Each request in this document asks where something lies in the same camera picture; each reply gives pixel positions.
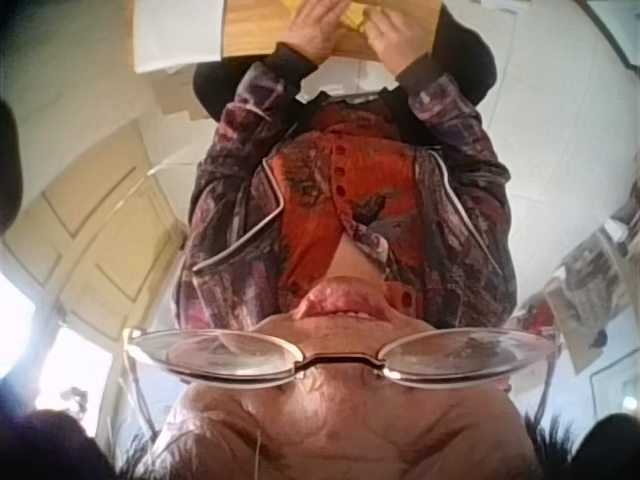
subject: bright window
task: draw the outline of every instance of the bright window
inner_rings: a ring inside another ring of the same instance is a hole
[[[0,274],[0,378],[27,346],[35,305]]]
[[[70,328],[61,328],[40,374],[36,407],[64,410],[95,435],[112,359]]]

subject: eyeglass frame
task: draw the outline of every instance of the eyeglass frame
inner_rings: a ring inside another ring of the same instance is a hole
[[[517,373],[524,368],[548,358],[556,350],[556,345],[544,337],[534,335],[528,332],[522,332],[519,330],[507,330],[507,329],[495,329],[495,328],[460,328],[455,329],[456,332],[461,333],[465,331],[477,331],[477,332],[493,332],[504,334],[521,334],[530,337],[535,337],[540,340],[544,340],[548,343],[548,351],[543,356],[540,354],[540,358],[537,359],[520,359],[515,361],[513,366],[508,369],[505,367],[493,367],[479,373],[465,373],[465,374],[411,374],[407,372],[401,372],[393,370],[387,367],[388,360],[381,360],[379,357],[385,353],[393,350],[398,345],[409,343],[411,339],[424,338],[430,335],[437,335],[446,332],[446,330],[434,330],[430,332],[420,332],[413,335],[407,335],[405,337],[393,340],[388,344],[380,348],[376,356],[371,356],[365,353],[320,353],[311,356],[306,356],[300,348],[286,340],[282,340],[270,335],[264,335],[258,332],[242,332],[236,330],[224,330],[224,329],[210,329],[210,330],[197,330],[198,333],[232,333],[234,335],[247,335],[254,338],[261,338],[265,341],[269,341],[274,344],[278,344],[282,348],[291,352],[297,360],[293,362],[291,369],[275,373],[259,374],[259,375],[229,375],[223,373],[213,373],[206,371],[198,371],[195,368],[180,368],[169,362],[164,362],[159,359],[149,357],[142,349],[136,347],[131,342],[135,338],[142,335],[154,335],[168,332],[179,332],[180,330],[165,330],[156,332],[147,332],[143,328],[127,328],[123,330],[124,337],[124,351],[125,355],[130,356],[136,361],[143,364],[152,365],[162,370],[167,371],[172,375],[176,375],[186,381],[199,381],[209,385],[213,385],[219,388],[229,389],[259,389],[268,388],[278,385],[283,385],[294,381],[297,377],[304,374],[311,368],[318,365],[335,365],[335,364],[360,364],[371,368],[378,375],[381,375],[388,380],[397,383],[399,385],[408,386],[412,388],[420,389],[451,389],[474,386],[491,382],[492,380],[499,380],[501,378],[508,377]]]

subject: mouth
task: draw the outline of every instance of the mouth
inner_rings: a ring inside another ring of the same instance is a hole
[[[391,307],[383,293],[363,280],[331,278],[313,288],[293,313],[295,320],[309,317],[352,317],[391,322]]]

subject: plaid jacket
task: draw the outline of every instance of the plaid jacket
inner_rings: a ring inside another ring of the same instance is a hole
[[[515,307],[507,169],[476,110],[448,75],[409,89],[410,106],[442,143],[418,147],[425,320],[437,328],[499,326]],[[248,330],[286,311],[277,291],[282,197],[267,167],[289,129],[299,86],[264,63],[238,87],[198,167],[190,235],[174,292],[180,328]]]

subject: red button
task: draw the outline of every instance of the red button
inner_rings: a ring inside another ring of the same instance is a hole
[[[410,308],[413,306],[413,297],[409,292],[404,292],[402,294],[402,306],[405,308]]]

